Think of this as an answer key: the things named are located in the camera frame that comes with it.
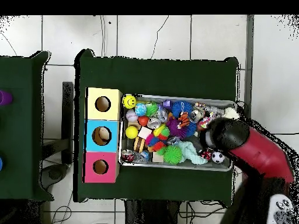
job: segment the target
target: soccer ball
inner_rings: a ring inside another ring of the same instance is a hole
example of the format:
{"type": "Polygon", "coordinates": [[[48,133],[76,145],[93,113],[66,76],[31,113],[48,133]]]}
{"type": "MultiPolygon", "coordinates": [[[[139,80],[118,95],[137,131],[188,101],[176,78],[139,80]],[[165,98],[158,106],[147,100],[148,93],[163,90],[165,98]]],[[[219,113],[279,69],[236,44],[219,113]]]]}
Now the soccer ball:
{"type": "Polygon", "coordinates": [[[220,152],[213,152],[212,154],[212,160],[215,163],[221,163],[223,162],[225,159],[225,156],[223,154],[221,154],[220,152]]]}

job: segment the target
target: metal tray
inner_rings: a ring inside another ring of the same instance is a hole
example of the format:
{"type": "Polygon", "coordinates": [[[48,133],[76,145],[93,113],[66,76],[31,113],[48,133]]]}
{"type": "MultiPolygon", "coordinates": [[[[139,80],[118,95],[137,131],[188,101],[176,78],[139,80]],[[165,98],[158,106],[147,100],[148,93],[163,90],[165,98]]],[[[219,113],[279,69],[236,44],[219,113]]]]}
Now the metal tray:
{"type": "MultiPolygon", "coordinates": [[[[187,102],[190,102],[191,104],[194,104],[195,102],[201,102],[206,105],[210,106],[216,106],[221,109],[225,109],[227,107],[232,107],[234,109],[237,109],[237,104],[230,100],[209,100],[209,99],[194,99],[194,98],[181,98],[181,97],[168,97],[168,96],[153,96],[153,95],[143,95],[140,94],[138,97],[136,97],[137,101],[144,101],[144,102],[150,102],[154,101],[157,103],[161,103],[164,100],[171,100],[172,102],[175,102],[177,100],[185,100],[187,102]]],[[[124,108],[124,116],[126,115],[127,109],[124,108]]],[[[121,151],[123,149],[133,149],[133,139],[128,139],[124,133],[124,131],[127,128],[128,121],[123,118],[120,121],[120,140],[119,140],[119,163],[122,164],[122,166],[140,166],[140,167],[162,167],[162,168],[168,168],[168,169],[190,169],[190,170],[209,170],[209,171],[221,171],[221,172],[227,172],[232,169],[232,161],[229,159],[225,159],[223,163],[216,164],[212,160],[209,161],[206,164],[203,165],[196,165],[193,164],[190,160],[186,160],[185,162],[179,163],[177,165],[171,165],[168,163],[157,163],[157,162],[148,162],[147,164],[141,164],[141,163],[126,163],[121,160],[121,151]]]]}

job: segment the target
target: green table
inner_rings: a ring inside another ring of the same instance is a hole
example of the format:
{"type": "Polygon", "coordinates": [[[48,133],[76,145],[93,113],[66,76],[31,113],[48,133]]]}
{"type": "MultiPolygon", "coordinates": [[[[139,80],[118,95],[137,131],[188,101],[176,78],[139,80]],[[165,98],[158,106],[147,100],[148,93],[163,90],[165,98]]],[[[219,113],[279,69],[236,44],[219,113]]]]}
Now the green table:
{"type": "Polygon", "coordinates": [[[83,183],[82,152],[86,87],[118,89],[123,94],[235,101],[236,58],[225,61],[96,58],[87,49],[77,55],[75,67],[75,135],[79,141],[75,142],[78,164],[74,167],[74,181],[78,179],[78,184],[74,185],[74,199],[221,200],[227,206],[231,205],[232,170],[216,172],[123,166],[114,184],[83,183]]]}
{"type": "Polygon", "coordinates": [[[53,200],[40,186],[42,81],[47,51],[30,58],[0,57],[0,89],[13,95],[0,106],[0,199],[53,200]]]}

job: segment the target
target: shape sorter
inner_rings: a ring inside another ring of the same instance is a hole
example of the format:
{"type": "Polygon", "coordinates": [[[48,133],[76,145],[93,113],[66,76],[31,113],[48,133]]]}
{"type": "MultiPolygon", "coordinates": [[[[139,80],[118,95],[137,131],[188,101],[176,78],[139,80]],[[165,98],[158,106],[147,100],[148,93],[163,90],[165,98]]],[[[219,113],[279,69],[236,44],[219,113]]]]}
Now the shape sorter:
{"type": "Polygon", "coordinates": [[[117,89],[86,88],[84,183],[116,181],[119,173],[117,158],[121,96],[122,93],[117,89]]]}

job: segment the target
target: blue box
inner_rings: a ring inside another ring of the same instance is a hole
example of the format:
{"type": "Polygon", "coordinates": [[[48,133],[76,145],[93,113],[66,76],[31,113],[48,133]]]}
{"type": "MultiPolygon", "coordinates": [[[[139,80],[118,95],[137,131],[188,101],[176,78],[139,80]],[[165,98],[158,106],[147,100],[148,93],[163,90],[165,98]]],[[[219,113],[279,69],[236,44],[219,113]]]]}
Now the blue box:
{"type": "Polygon", "coordinates": [[[86,151],[117,152],[119,139],[119,122],[105,120],[88,120],[86,135],[86,151]],[[97,127],[106,127],[110,131],[110,141],[105,145],[98,145],[92,139],[92,133],[97,127]]]}

